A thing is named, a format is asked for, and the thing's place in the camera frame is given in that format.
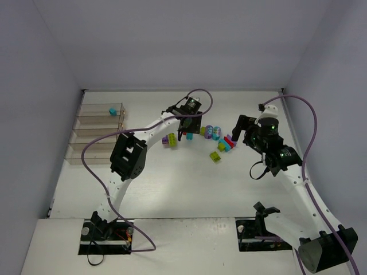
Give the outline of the green 2x4 brick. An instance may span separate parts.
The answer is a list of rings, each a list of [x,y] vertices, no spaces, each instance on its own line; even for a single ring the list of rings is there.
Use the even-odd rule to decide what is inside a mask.
[[[168,141],[169,141],[169,147],[174,148],[177,146],[177,138],[175,133],[169,133],[168,134]]]

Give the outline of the purple sloped 2x4 brick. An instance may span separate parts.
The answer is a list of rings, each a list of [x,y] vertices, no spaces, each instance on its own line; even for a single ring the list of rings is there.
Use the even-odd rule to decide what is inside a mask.
[[[169,138],[168,138],[168,136],[165,136],[165,137],[162,138],[162,144],[163,145],[169,144]]]

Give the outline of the teal cube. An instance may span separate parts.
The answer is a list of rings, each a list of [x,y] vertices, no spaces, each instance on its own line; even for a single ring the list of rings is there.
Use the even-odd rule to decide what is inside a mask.
[[[110,108],[109,113],[110,113],[111,116],[116,116],[117,115],[117,111],[114,108]]]

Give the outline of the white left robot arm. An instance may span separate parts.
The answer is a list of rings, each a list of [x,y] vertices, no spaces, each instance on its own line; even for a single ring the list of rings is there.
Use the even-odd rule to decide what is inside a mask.
[[[119,135],[110,157],[112,175],[107,184],[107,198],[111,204],[102,202],[91,217],[91,221],[100,231],[118,218],[112,208],[120,209],[128,186],[142,173],[147,152],[155,143],[176,131],[199,133],[200,106],[198,98],[189,97],[180,107],[168,107],[159,118],[147,126],[147,130]]]

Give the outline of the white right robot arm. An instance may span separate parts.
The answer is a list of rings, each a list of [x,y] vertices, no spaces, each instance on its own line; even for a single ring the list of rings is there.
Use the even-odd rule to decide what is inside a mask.
[[[304,220],[300,225],[288,219],[276,207],[254,205],[255,221],[260,236],[274,234],[292,246],[303,266],[312,274],[351,262],[357,244],[355,230],[345,228],[313,192],[311,181],[303,170],[303,161],[293,147],[279,135],[275,117],[240,115],[232,131],[232,139],[243,143],[261,156],[264,175],[270,173],[287,190]]]

